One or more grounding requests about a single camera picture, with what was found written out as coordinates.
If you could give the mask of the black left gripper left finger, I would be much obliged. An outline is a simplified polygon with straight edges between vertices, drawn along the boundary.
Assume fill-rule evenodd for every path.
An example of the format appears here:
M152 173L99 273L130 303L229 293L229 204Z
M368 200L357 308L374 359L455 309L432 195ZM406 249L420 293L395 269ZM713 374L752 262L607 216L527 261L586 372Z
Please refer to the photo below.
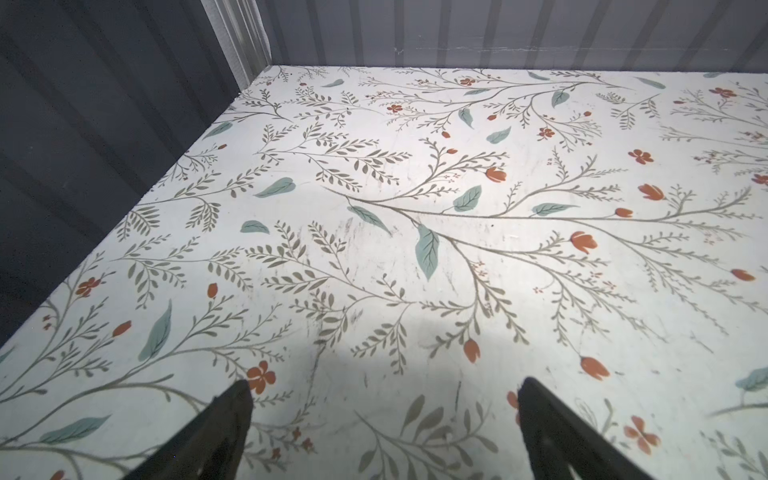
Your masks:
M235 478L252 412L248 382L234 382L125 479Z

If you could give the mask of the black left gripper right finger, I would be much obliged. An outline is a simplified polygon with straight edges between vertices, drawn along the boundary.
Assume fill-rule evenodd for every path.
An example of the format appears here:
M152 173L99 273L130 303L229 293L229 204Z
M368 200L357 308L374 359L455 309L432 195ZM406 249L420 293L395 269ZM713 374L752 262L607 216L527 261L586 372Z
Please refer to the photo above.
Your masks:
M553 392L533 377L518 391L520 428L536 480L649 480Z

